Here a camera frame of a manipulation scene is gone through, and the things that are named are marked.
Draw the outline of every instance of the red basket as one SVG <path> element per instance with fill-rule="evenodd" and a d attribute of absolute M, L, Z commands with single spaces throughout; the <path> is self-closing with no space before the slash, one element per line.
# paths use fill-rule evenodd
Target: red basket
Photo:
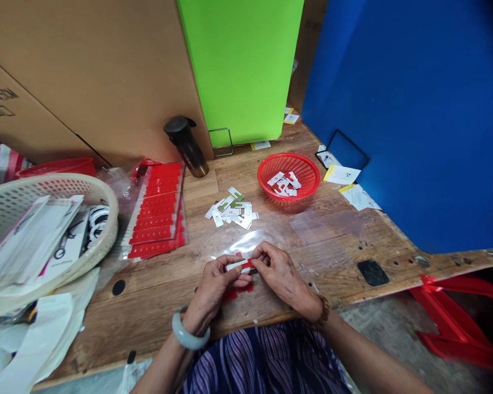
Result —
<path fill-rule="evenodd" d="M 52 161 L 50 163 L 40 164 L 16 173 L 19 178 L 28 178 L 37 175 L 47 175 L 57 172 L 73 172 L 97 176 L 92 158 L 77 158 Z"/>
<path fill-rule="evenodd" d="M 294 172 L 301 183 L 297 196 L 280 196 L 268 185 L 267 181 L 279 171 Z M 318 168 L 309 159 L 295 153 L 279 153 L 263 160 L 257 169 L 257 180 L 271 198 L 279 202 L 293 202 L 312 195 L 318 189 L 321 179 Z"/>

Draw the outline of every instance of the red stool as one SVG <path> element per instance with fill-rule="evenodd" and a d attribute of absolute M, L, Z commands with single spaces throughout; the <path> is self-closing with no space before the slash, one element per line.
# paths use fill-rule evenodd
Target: red stool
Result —
<path fill-rule="evenodd" d="M 441 358 L 461 358 L 493 369 L 493 346 L 475 321 L 442 290 L 478 294 L 493 299 L 493 285 L 464 275 L 435 282 L 422 275 L 423 285 L 410 290 L 440 330 L 439 335 L 416 332 L 422 343 Z"/>

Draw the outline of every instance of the blue panel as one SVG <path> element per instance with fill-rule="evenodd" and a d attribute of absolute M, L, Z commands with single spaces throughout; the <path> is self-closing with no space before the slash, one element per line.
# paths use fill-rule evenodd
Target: blue panel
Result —
<path fill-rule="evenodd" d="M 324 143 L 342 130 L 371 156 L 358 181 L 429 253 L 493 247 L 487 3 L 331 1 L 308 84 L 304 122 Z"/>

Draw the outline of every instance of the green board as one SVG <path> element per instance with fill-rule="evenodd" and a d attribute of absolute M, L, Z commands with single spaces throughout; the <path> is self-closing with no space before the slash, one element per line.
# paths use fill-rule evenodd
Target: green board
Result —
<path fill-rule="evenodd" d="M 234 145 L 278 138 L 303 0 L 178 4 L 208 129 L 230 128 Z M 226 131 L 210 137 L 230 144 Z"/>

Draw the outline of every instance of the thermos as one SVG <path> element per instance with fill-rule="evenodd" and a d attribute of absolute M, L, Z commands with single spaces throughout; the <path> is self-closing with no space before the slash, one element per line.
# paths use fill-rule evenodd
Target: thermos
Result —
<path fill-rule="evenodd" d="M 205 176 L 208 173 L 208 164 L 196 139 L 193 138 L 188 119 L 182 116 L 175 117 L 164 125 L 164 131 L 177 147 L 192 175 L 198 178 Z"/>

